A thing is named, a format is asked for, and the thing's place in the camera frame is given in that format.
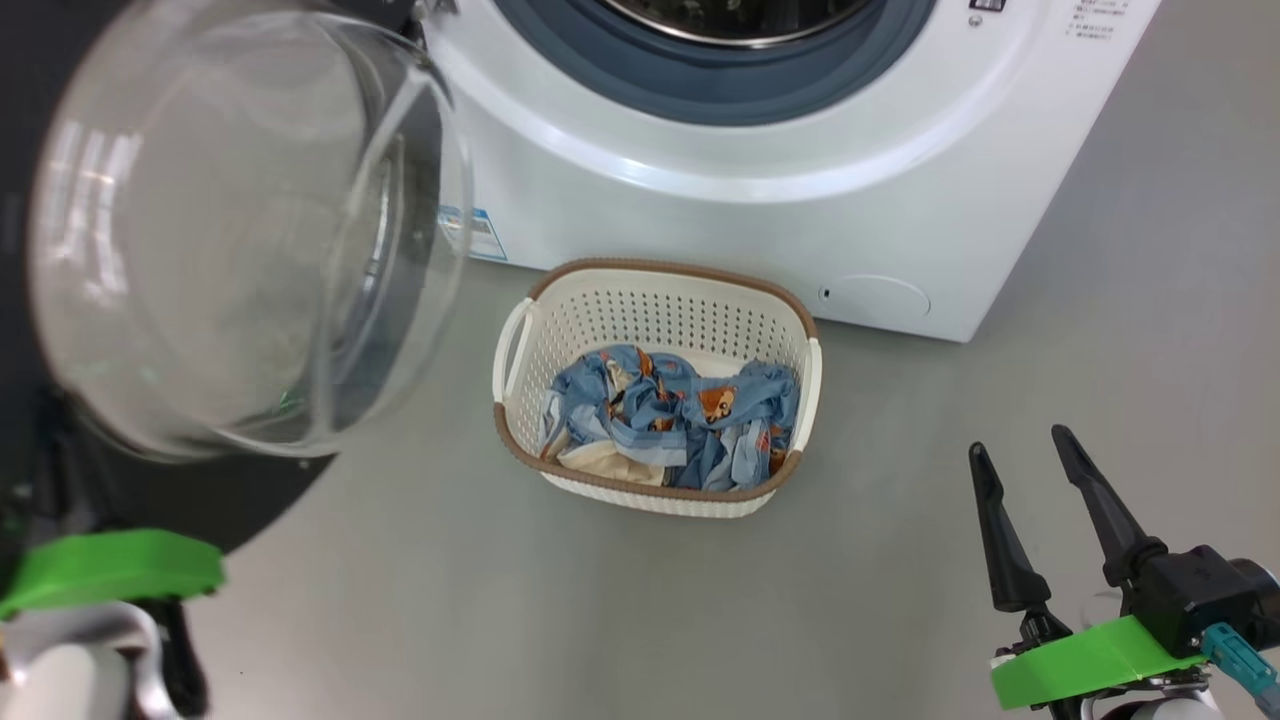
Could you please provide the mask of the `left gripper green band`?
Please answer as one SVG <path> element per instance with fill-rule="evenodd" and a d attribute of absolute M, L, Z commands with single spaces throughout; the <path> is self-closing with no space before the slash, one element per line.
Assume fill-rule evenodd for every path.
<path fill-rule="evenodd" d="M 225 583 L 221 551 L 169 530 L 69 536 L 29 551 L 3 592 L 4 621 L 22 612 L 137 600 L 188 600 Z"/>

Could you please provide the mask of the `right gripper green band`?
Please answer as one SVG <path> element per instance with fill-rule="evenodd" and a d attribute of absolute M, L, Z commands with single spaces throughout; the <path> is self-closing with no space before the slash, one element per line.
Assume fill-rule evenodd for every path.
<path fill-rule="evenodd" d="M 1103 552 L 1103 578 L 1130 585 L 1169 547 L 1147 533 L 1069 427 L 1051 428 L 1068 482 L 1083 497 Z M 1000 612 L 1021 615 L 1020 638 L 997 650 L 991 685 L 1002 710 L 1044 710 L 1052 719 L 1215 719 L 1203 652 L 1207 623 L 1194 614 L 1128 614 L 1074 632 L 1044 603 L 1004 506 L 1004 484 L 982 442 L 968 451 L 989 592 Z"/>

